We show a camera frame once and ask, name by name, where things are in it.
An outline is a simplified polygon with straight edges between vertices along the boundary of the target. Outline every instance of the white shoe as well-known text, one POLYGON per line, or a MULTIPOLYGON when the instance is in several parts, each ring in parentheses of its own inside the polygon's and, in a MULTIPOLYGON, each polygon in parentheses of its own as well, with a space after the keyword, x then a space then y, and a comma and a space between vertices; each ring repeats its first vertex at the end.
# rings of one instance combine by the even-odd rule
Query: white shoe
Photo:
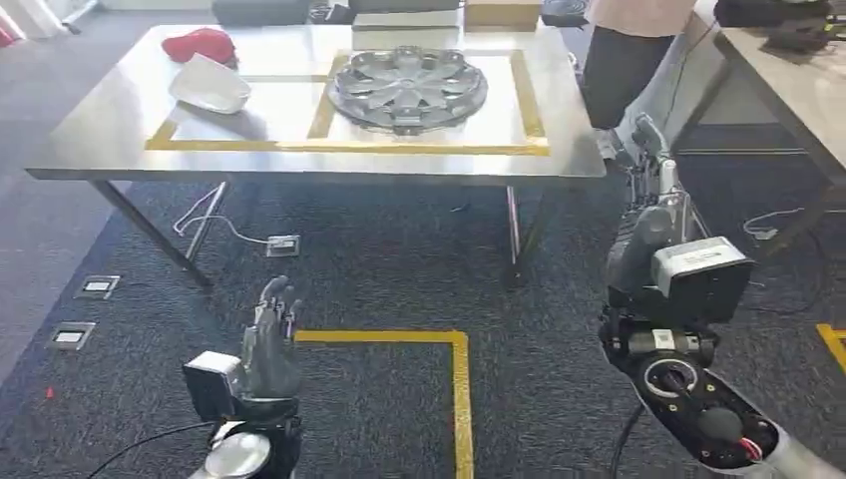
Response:
POLYGON ((594 140, 597 141, 597 146, 600 147, 600 154, 604 160, 616 160, 617 153, 617 135, 614 130, 598 130, 594 129, 594 140))

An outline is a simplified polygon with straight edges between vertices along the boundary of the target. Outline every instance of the yellow floor line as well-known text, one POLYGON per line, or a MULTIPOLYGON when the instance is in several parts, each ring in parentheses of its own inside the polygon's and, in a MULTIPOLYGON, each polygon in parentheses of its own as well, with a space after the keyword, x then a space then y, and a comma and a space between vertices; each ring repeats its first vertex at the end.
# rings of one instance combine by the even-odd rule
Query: yellow floor line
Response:
POLYGON ((832 329, 828 324, 817 324, 817 331, 819 331, 822 339, 825 341, 828 349, 840 363, 843 373, 846 374, 846 347, 843 346, 842 338, 846 337, 846 331, 832 329))
POLYGON ((299 330, 297 342, 429 342, 452 344, 455 477, 473 478, 473 418, 470 409, 470 355, 461 331, 299 330))

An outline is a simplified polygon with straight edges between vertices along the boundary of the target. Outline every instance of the person's leg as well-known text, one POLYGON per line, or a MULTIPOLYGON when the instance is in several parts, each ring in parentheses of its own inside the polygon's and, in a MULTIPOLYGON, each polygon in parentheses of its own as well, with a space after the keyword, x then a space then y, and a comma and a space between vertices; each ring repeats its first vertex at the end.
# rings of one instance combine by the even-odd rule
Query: person's leg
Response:
MULTIPOLYGON (((594 128, 612 130, 620 124, 626 107, 649 84, 672 39, 594 29, 582 78, 582 94, 594 128)), ((611 137, 610 132, 598 134, 604 157, 615 156, 614 147, 605 144, 611 137)))

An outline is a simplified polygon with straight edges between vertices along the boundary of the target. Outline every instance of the power cord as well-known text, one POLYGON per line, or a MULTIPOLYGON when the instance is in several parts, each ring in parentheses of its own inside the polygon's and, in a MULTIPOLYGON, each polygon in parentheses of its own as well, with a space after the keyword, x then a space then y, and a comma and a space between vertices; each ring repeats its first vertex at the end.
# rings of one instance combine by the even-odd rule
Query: power cord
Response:
POLYGON ((249 242, 255 242, 255 243, 258 243, 258 244, 269 244, 269 241, 266 241, 264 239, 250 238, 250 237, 246 237, 246 236, 240 234, 237 231, 237 229, 235 228, 235 225, 232 224, 232 221, 230 221, 229 218, 227 218, 223 215, 203 215, 201 217, 191 218, 189 220, 189 217, 197 210, 197 208, 199 208, 200 205, 203 204, 203 202, 205 202, 206 200, 211 198, 214 194, 216 194, 219 189, 220 189, 220 185, 211 189, 210 192, 206 193, 205 195, 203 195, 202 198, 197 200, 197 202, 194 203, 188 209, 188 211, 184 215, 182 215, 182 217, 179 218, 174 223, 174 225, 172 226, 174 232, 177 235, 179 235, 180 237, 184 238, 185 235, 186 235, 186 230, 188 229, 188 227, 191 226, 192 224, 196 223, 196 222, 204 222, 206 220, 222 220, 229 226, 229 229, 232 231, 232 234, 235 235, 237 238, 240 238, 241 240, 245 240, 245 241, 249 241, 249 242))
POLYGON ((711 22, 711 24, 708 26, 708 29, 705 30, 705 33, 701 34, 699 38, 697 38, 696 41, 693 42, 693 46, 691 46, 687 49, 686 52, 684 52, 684 57, 681 59, 681 66, 678 69, 678 76, 675 78, 675 86, 672 88, 672 97, 669 101, 669 108, 666 110, 666 116, 663 117, 663 127, 665 129, 666 123, 669 121, 669 116, 672 114, 672 110, 675 108, 675 99, 678 97, 678 87, 679 85, 681 85, 681 78, 684 76, 684 67, 687 65, 687 58, 690 56, 691 53, 693 53, 693 50, 695 50, 696 47, 698 47, 699 44, 702 43, 702 40, 704 40, 705 37, 707 37, 708 34, 711 33, 711 30, 713 30, 713 27, 715 25, 716 20, 714 19, 714 21, 711 22))
MULTIPOLYGON (((754 224, 756 224, 756 223, 758 223, 762 220, 767 220, 767 219, 774 218, 774 217, 783 217, 783 216, 786 216, 786 215, 794 215, 794 214, 797 214, 799 212, 804 212, 804 211, 805 211, 804 208, 795 208, 793 210, 780 210, 780 211, 770 212, 770 213, 767 213, 767 214, 764 214, 764 215, 760 215, 760 216, 755 217, 751 220, 746 220, 746 222, 743 223, 743 232, 746 233, 747 235, 750 235, 751 237, 754 237, 756 240, 760 240, 760 241, 772 240, 778 234, 778 229, 776 229, 776 228, 764 228, 764 227, 753 228, 752 225, 754 225, 754 224)), ((825 213, 826 214, 844 214, 844 213, 846 213, 846 210, 826 210, 825 213)))
POLYGON ((155 436, 150 436, 146 439, 142 439, 142 440, 135 442, 133 444, 130 444, 129 446, 127 446, 127 447, 121 449, 120 451, 118 451, 117 453, 113 454, 112 457, 110 457, 109 459, 106 459, 106 461, 103 462, 103 464, 101 464, 97 469, 94 470, 94 472, 92 472, 91 474, 89 474, 87 476, 87 479, 92 479, 94 476, 100 474, 101 472, 103 472, 104 469, 106 469, 106 467, 109 466, 109 464, 115 462, 116 459, 123 456, 127 452, 135 449, 136 447, 139 447, 143 444, 147 444, 150 441, 155 441, 156 439, 161 439, 163 437, 167 437, 167 436, 177 434, 177 433, 180 433, 180 432, 190 431, 192 429, 200 429, 201 427, 211 426, 211 425, 214 425, 214 424, 217 424, 217 421, 206 421, 206 422, 201 422, 201 423, 198 423, 198 424, 192 424, 190 426, 177 427, 177 428, 169 429, 165 432, 161 432, 159 434, 156 434, 155 436))
POLYGON ((629 416, 629 420, 626 421, 620 437, 617 438, 617 442, 614 445, 614 455, 611 458, 611 479, 617 479, 617 470, 620 468, 620 457, 623 456, 623 447, 626 445, 626 441, 629 440, 632 429, 635 428, 635 424, 637 424, 644 411, 643 404, 638 404, 634 411, 632 411, 632 415, 629 416))
POLYGON ((803 312, 810 311, 822 299, 828 296, 828 294, 831 292, 831 271, 829 270, 828 265, 828 254, 826 254, 825 249, 822 246, 822 241, 820 241, 816 233, 809 231, 807 234, 814 244, 814 250, 817 254, 817 262, 819 262, 819 265, 817 267, 817 270, 819 272, 819 278, 817 279, 817 287, 811 294, 810 299, 808 299, 808 301, 804 305, 794 309, 777 309, 770 307, 746 306, 744 304, 740 304, 737 307, 738 309, 777 314, 779 316, 791 316, 794 314, 801 314, 803 312))

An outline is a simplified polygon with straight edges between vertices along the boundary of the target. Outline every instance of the stainless steel table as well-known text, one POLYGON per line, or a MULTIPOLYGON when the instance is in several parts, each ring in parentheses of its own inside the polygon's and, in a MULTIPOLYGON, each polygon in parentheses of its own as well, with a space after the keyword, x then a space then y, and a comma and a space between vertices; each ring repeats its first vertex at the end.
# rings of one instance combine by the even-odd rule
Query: stainless steel table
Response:
POLYGON ((168 93, 180 65, 160 43, 198 27, 151 29, 58 127, 47 152, 27 171, 43 180, 90 182, 200 284, 210 284, 194 264, 208 223, 182 253, 112 181, 223 182, 207 214, 223 200, 225 182, 241 180, 502 186, 519 274, 556 206, 555 195, 544 194, 522 238, 514 187, 540 185, 554 192, 606 174, 567 48, 555 29, 456 36, 448 46, 488 78, 485 105, 458 127, 398 138, 337 115, 326 85, 356 45, 443 48, 443 31, 354 33, 345 26, 229 31, 238 71, 252 95, 243 112, 224 116, 177 104, 168 93))
POLYGON ((846 46, 834 42, 810 58, 776 56, 762 50, 764 32, 742 28, 723 28, 714 42, 727 61, 676 142, 698 124, 726 85, 729 73, 736 71, 830 182, 787 228, 766 243, 761 253, 767 256, 811 228, 831 202, 846 199, 846 46))

